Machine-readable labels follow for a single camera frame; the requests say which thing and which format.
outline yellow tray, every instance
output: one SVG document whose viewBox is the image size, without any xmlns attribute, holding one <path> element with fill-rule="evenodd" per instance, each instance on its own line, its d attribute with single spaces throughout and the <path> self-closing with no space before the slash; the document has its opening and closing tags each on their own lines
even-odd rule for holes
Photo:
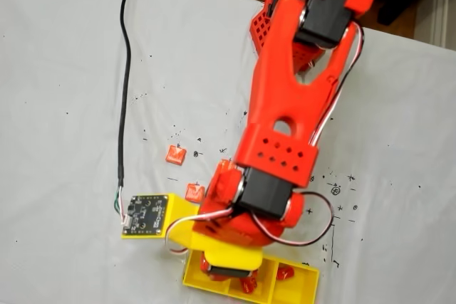
<svg viewBox="0 0 456 304">
<path fill-rule="evenodd" d="M 228 295 L 261 304 L 314 304 L 319 271 L 316 268 L 288 260 L 265 256 L 258 270 L 253 293 L 244 293 L 238 279 L 211 281 L 200 270 L 201 251 L 190 251 L 183 284 L 201 290 Z M 276 279 L 279 264 L 290 265 L 294 276 L 284 281 Z"/>
</svg>

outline white tablecloth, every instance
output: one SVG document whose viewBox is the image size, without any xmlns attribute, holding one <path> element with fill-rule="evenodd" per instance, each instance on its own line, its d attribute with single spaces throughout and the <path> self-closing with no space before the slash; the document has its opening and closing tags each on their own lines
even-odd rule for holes
<svg viewBox="0 0 456 304">
<path fill-rule="evenodd" d="M 0 0 L 1 303 L 234 302 L 182 286 L 183 260 L 162 241 L 120 239 L 119 8 Z M 260 8 L 128 0 L 125 199 L 183 195 L 234 154 L 257 59 L 249 21 Z M 335 226 L 308 248 L 268 247 L 321 270 L 320 304 L 456 298 L 455 94 L 454 52 L 366 30 L 309 187 L 329 196 Z M 177 143 L 188 151 L 181 167 L 165 162 Z M 309 199 L 286 236 L 315 236 L 327 214 Z"/>
</svg>

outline black cable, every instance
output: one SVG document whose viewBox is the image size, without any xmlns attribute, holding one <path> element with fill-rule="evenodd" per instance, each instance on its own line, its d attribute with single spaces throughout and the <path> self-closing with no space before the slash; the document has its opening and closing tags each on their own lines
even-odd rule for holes
<svg viewBox="0 0 456 304">
<path fill-rule="evenodd" d="M 130 79 L 130 64 L 131 64 L 131 47 L 130 40 L 128 39 L 127 29 L 125 28 L 124 12 L 125 3 L 127 0 L 122 0 L 120 5 L 120 27 L 122 28 L 123 38 L 125 40 L 125 47 L 127 48 L 127 60 L 125 62 L 125 75 L 123 77 L 123 91 L 122 91 L 122 107 L 120 109 L 120 123 L 119 123 L 119 138 L 118 138 L 118 186 L 123 187 L 124 169 L 123 169 L 123 135 L 125 131 L 125 116 L 127 115 L 127 96 L 128 96 L 128 80 Z"/>
</svg>

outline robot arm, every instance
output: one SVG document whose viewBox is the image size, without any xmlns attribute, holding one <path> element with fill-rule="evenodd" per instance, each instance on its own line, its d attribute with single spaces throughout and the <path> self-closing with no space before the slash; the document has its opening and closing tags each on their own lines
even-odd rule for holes
<svg viewBox="0 0 456 304">
<path fill-rule="evenodd" d="M 247 127 L 234 161 L 217 166 L 199 208 L 201 217 L 211 220 L 196 220 L 195 233 L 245 248 L 286 243 L 280 235 L 285 228 L 295 227 L 304 208 L 304 195 L 293 190 L 309 183 L 321 130 L 340 95 L 346 76 L 341 79 L 341 74 L 356 30 L 362 30 L 353 19 L 372 2 L 265 1 L 251 24 L 259 59 Z M 298 83 L 295 74 L 323 49 L 332 49 L 326 68 L 312 83 Z M 288 135 L 274 129 L 277 122 L 288 125 Z M 318 239 L 289 244 L 306 246 Z M 224 269 L 223 274 L 239 276 L 237 271 Z"/>
</svg>

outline circuit board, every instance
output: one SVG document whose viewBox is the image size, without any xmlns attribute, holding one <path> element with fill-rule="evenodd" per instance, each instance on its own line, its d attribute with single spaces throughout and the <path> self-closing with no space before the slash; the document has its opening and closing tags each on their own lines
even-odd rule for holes
<svg viewBox="0 0 456 304">
<path fill-rule="evenodd" d="M 133 196 L 128 205 L 128 223 L 123 227 L 125 237 L 160 235 L 165 222 L 167 195 Z"/>
</svg>

